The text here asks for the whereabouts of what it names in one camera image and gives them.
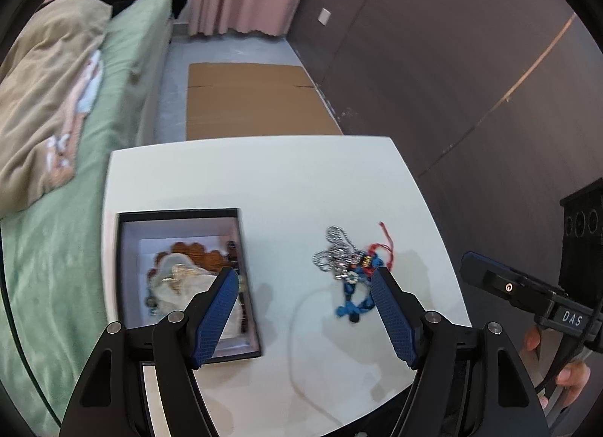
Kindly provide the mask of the person's right hand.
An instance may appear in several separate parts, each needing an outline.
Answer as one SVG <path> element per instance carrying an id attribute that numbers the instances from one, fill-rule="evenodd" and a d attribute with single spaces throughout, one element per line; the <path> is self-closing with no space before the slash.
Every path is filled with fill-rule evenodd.
<path id="1" fill-rule="evenodd" d="M 520 351 L 520 357 L 523 362 L 526 362 L 530 355 L 536 353 L 536 349 L 541 343 L 541 333 L 537 326 L 532 326 L 524 334 L 523 348 Z M 559 387 L 563 387 L 567 394 L 562 400 L 562 407 L 568 407 L 573 404 L 590 380 L 591 369 L 583 360 L 574 360 L 564 365 L 564 368 L 558 373 L 555 378 L 555 383 Z"/>

